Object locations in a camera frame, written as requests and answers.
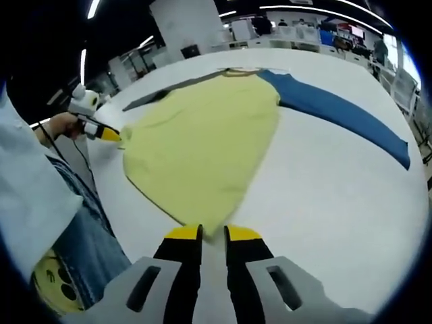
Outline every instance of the fabric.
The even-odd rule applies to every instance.
[[[240,204],[279,119],[275,89],[244,75],[174,90],[121,133],[128,179],[210,236]]]
[[[106,285],[130,266],[96,194],[63,161],[49,159],[67,186],[84,198],[52,250],[71,278],[84,309],[103,297]]]
[[[26,282],[70,224],[82,198],[70,191],[30,127],[0,95],[0,231]]]
[[[57,316],[84,310],[69,273],[53,250],[38,262],[32,278],[40,299]]]
[[[335,94],[299,82],[290,74],[265,70],[258,76],[275,87],[281,97],[281,106],[327,120],[362,136],[409,169],[408,143],[364,109]]]

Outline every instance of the yellow shirt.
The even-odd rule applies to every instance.
[[[124,170],[181,224],[212,235],[245,195],[279,119],[276,90],[255,75],[174,90],[122,131]]]

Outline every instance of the white tabletop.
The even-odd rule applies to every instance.
[[[256,230],[275,256],[288,257],[322,281],[325,293],[340,306],[376,313],[415,258],[427,224],[428,198],[414,136],[396,104],[363,67],[289,49],[202,55],[151,72],[99,109],[96,117],[121,129],[153,107],[123,113],[131,101],[234,67],[289,72],[362,107],[408,142],[411,166],[406,171],[368,140],[281,108],[267,155],[229,219]],[[116,144],[89,141],[88,149],[99,196],[125,253],[132,262],[151,257],[178,223],[129,183]]]

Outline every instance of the chair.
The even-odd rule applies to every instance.
[[[407,71],[398,68],[393,84],[390,87],[390,95],[402,110],[402,113],[407,115],[408,121],[414,113],[416,88],[417,81]]]

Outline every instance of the white lab coat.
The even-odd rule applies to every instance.
[[[32,129],[0,93],[0,232],[23,278],[82,204],[45,156]]]

